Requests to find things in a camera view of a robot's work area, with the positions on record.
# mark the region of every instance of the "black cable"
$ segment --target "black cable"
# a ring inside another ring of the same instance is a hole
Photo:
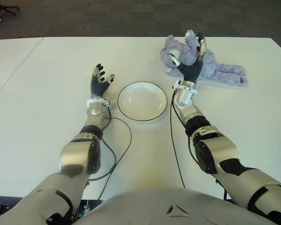
[[[174,91],[173,93],[173,96],[172,96],[172,103],[171,103],[171,107],[170,107],[170,135],[171,135],[171,138],[172,138],[172,143],[173,143],[173,148],[174,148],[174,152],[175,152],[175,157],[176,157],[176,162],[177,162],[177,166],[178,166],[178,170],[179,170],[179,174],[180,174],[180,178],[181,178],[181,181],[182,181],[182,185],[183,187],[185,188],[185,185],[184,185],[184,181],[183,181],[183,178],[182,178],[182,175],[181,175],[181,171],[180,171],[180,166],[179,166],[179,162],[178,162],[178,158],[177,158],[177,153],[176,153],[176,148],[175,148],[175,144],[174,144],[174,138],[173,138],[173,129],[172,129],[172,107],[174,107],[173,105],[173,100],[174,100],[174,96],[176,94],[177,90]]]
[[[199,165],[199,162],[196,160],[196,158],[195,158],[195,157],[193,156],[193,154],[192,154],[192,150],[191,150],[191,138],[190,138],[190,136],[188,136],[188,150],[189,150],[189,152],[190,152],[190,154],[191,154],[193,160],[196,162],[196,164]]]
[[[114,167],[116,166],[116,163],[117,163],[117,156],[116,156],[115,152],[114,152],[114,151],[112,150],[112,148],[105,142],[105,140],[104,140],[103,138],[101,139],[101,141],[105,144],[105,146],[106,146],[106,147],[111,151],[111,153],[113,154],[114,163],[113,163],[111,169],[110,169],[106,174],[104,174],[103,176],[98,177],[98,178],[89,179],[88,181],[96,181],[96,180],[100,180],[100,179],[106,177],[108,174],[110,174],[110,173],[113,171],[113,169],[114,169]]]
[[[107,118],[109,119],[109,121],[108,121],[108,124],[102,129],[102,131],[103,131],[105,128],[107,128],[107,127],[110,125],[110,123],[111,123],[111,111],[110,111],[109,107],[107,107],[107,109],[108,109],[108,113],[109,113],[109,118],[108,118],[108,117],[107,117]],[[96,180],[100,180],[100,179],[106,177],[108,174],[110,174],[110,173],[112,172],[112,170],[114,169],[114,167],[115,167],[115,165],[116,165],[116,163],[117,163],[117,156],[116,156],[115,152],[114,152],[114,151],[112,150],[112,148],[105,142],[105,140],[104,140],[103,138],[101,138],[101,141],[105,144],[105,146],[109,149],[109,151],[111,151],[111,153],[112,153],[112,155],[113,155],[113,158],[114,158],[114,163],[113,163],[111,169],[110,169],[106,174],[104,174],[103,176],[98,177],[98,178],[88,179],[88,181],[96,181]]]
[[[108,181],[109,181],[109,179],[110,179],[110,177],[111,177],[113,171],[115,170],[115,168],[117,167],[117,165],[119,164],[119,162],[121,161],[121,159],[123,158],[123,156],[126,154],[126,152],[128,151],[128,149],[130,148],[130,145],[131,145],[131,142],[132,142],[132,132],[131,132],[131,129],[130,129],[130,127],[128,126],[128,124],[127,124],[125,121],[123,121],[123,120],[121,120],[121,119],[119,119],[119,118],[116,118],[116,117],[113,117],[113,118],[111,118],[111,119],[116,119],[116,120],[119,120],[119,121],[125,123],[125,125],[128,127],[129,132],[130,132],[130,142],[129,142],[128,147],[126,148],[126,150],[125,150],[124,153],[122,154],[121,158],[118,160],[118,162],[117,162],[117,163],[115,164],[115,166],[113,167],[113,170],[110,172],[109,177],[107,178],[106,183],[105,183],[105,185],[104,185],[104,187],[103,187],[103,189],[102,189],[102,192],[101,192],[101,194],[100,194],[99,197],[98,197],[98,200],[100,200],[100,198],[101,198],[101,196],[102,196],[102,194],[103,194],[103,192],[104,192],[104,190],[105,190],[105,188],[106,188],[106,186],[107,186],[107,183],[108,183]]]

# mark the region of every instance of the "plate rim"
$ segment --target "plate rim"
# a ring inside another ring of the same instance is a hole
[[[157,84],[155,84],[155,83],[148,82],[148,81],[136,81],[136,82],[130,83],[130,84],[126,85],[125,87],[123,87],[123,89],[122,89],[122,90],[120,91],[120,93],[118,94],[118,98],[120,97],[120,94],[122,93],[122,91],[123,91],[126,87],[128,87],[129,85],[134,84],[134,83],[150,83],[150,84],[153,84],[153,85],[155,85],[156,87],[158,87],[160,90],[162,90],[163,93],[164,93],[164,95],[165,95],[165,99],[166,99],[165,108],[164,108],[164,110],[163,110],[163,112],[162,112],[161,114],[159,114],[158,116],[156,116],[156,117],[154,117],[154,118],[152,118],[152,119],[149,119],[149,120],[135,120],[135,119],[130,118],[129,116],[127,116],[125,113],[122,112],[122,110],[121,110],[121,108],[120,108],[120,106],[119,106],[119,104],[118,104],[118,100],[117,100],[118,109],[121,111],[121,113],[122,113],[124,116],[126,116],[127,118],[131,119],[131,120],[140,121],[140,122],[146,122],[146,121],[150,121],[150,120],[155,120],[156,118],[160,117],[160,116],[164,113],[164,111],[166,110],[166,108],[167,108],[167,106],[168,106],[168,97],[167,97],[167,95],[165,94],[164,90],[163,90],[161,87],[159,87]]]

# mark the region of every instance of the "purple stuffed elephant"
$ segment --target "purple stuffed elephant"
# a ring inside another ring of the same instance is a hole
[[[172,35],[165,39],[164,48],[160,51],[160,57],[164,64],[169,67],[167,69],[168,75],[182,76],[168,57],[169,53],[175,55],[186,65],[192,65],[196,61],[198,55],[197,46],[199,46],[199,43],[192,30],[186,33],[185,43],[178,42]],[[213,52],[207,49],[199,79],[215,80],[232,86],[246,87],[248,86],[246,75],[247,71],[242,66],[217,63]]]

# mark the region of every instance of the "white plate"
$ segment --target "white plate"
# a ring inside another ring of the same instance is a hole
[[[128,118],[137,121],[153,120],[167,107],[164,91],[153,83],[131,83],[121,90],[118,107]]]

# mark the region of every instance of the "stuffed elephant leg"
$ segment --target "stuffed elephant leg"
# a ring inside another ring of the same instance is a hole
[[[215,70],[212,76],[210,76],[210,79],[237,87],[247,87],[249,83],[245,75],[239,75],[232,72],[225,73],[218,69]]]
[[[217,64],[217,69],[224,73],[238,74],[240,76],[247,76],[247,70],[242,66]]]

